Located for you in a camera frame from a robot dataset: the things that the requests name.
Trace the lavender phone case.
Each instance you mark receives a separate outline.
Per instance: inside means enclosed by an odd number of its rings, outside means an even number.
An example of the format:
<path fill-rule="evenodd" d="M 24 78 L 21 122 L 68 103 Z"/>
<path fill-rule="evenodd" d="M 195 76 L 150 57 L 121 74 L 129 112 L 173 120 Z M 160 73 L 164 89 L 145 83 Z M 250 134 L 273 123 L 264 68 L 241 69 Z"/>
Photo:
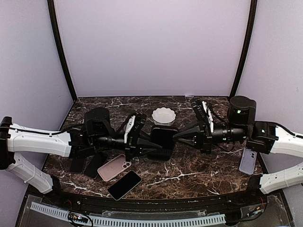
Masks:
<path fill-rule="evenodd" d="M 255 169 L 256 158 L 257 153 L 255 151 L 245 148 L 242 153 L 239 171 L 247 175 L 252 175 Z"/>

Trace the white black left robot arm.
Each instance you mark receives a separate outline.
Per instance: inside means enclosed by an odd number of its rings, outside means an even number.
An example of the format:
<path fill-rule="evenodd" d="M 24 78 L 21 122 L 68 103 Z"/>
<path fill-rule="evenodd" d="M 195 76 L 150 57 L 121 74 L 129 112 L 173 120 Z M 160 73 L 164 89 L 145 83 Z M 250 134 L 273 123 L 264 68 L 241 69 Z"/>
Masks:
<path fill-rule="evenodd" d="M 47 194 L 56 206 L 63 206 L 67 196 L 61 192 L 58 178 L 46 174 L 27 161 L 21 152 L 53 154 L 68 158 L 85 158 L 99 150 L 115 149 L 125 153 L 127 161 L 161 149 L 141 130 L 146 115 L 132 113 L 115 131 L 110 123 L 110 112 L 104 107 L 84 114 L 84 122 L 62 131 L 46 131 L 23 127 L 5 116 L 0 122 L 0 168 L 15 174 L 24 183 Z"/>

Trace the black phone case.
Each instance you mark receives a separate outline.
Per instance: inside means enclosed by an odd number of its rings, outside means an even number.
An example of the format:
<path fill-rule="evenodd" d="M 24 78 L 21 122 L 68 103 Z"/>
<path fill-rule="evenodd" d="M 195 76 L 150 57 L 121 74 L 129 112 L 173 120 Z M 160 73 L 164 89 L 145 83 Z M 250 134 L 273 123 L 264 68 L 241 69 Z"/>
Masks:
<path fill-rule="evenodd" d="M 173 126 L 154 125 L 151 128 L 150 141 L 161 146 L 161 149 L 154 150 L 147 154 L 150 160 L 168 161 L 170 160 L 175 141 L 173 136 L 179 132 L 178 128 Z"/>

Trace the purple smartphone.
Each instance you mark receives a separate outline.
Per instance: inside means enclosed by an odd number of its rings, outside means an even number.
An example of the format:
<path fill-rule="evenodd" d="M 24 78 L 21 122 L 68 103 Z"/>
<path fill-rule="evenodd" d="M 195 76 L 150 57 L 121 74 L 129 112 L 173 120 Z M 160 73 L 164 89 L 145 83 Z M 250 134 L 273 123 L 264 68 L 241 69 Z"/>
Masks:
<path fill-rule="evenodd" d="M 154 128 L 151 132 L 151 142 L 162 146 L 163 149 L 173 150 L 175 147 L 173 136 L 176 133 L 177 131 L 173 129 Z"/>

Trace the pink phone case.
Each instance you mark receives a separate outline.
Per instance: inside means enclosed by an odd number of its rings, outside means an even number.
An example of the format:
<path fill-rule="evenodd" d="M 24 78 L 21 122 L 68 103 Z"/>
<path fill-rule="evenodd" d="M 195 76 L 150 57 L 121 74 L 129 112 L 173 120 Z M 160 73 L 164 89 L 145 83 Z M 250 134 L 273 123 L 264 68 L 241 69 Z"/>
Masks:
<path fill-rule="evenodd" d="M 98 168 L 97 173 L 103 181 L 109 182 L 120 173 L 130 168 L 131 165 L 132 162 L 126 161 L 125 155 L 121 154 Z"/>

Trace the black smartphone silver edge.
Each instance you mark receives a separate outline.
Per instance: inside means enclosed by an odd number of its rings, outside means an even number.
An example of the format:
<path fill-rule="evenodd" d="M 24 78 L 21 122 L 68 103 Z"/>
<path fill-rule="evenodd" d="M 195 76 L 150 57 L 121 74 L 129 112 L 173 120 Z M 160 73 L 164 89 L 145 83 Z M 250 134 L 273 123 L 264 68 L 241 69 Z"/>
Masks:
<path fill-rule="evenodd" d="M 134 187 L 136 187 L 141 181 L 142 179 L 137 173 L 130 171 L 116 183 L 110 186 L 107 191 L 114 200 L 118 201 L 129 193 Z"/>

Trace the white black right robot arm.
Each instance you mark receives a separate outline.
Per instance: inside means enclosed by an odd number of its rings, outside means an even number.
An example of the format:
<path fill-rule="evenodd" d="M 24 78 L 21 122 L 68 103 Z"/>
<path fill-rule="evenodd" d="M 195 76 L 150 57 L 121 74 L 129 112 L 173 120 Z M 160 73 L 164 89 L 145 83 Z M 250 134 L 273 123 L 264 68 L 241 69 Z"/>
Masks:
<path fill-rule="evenodd" d="M 185 144 L 209 154 L 212 145 L 229 142 L 245 142 L 246 149 L 264 154 L 303 156 L 303 136 L 288 130 L 276 122 L 257 121 L 256 101 L 245 96 L 230 99 L 227 121 L 214 124 L 211 107 L 195 98 L 191 107 L 196 121 L 173 136 L 175 142 Z"/>

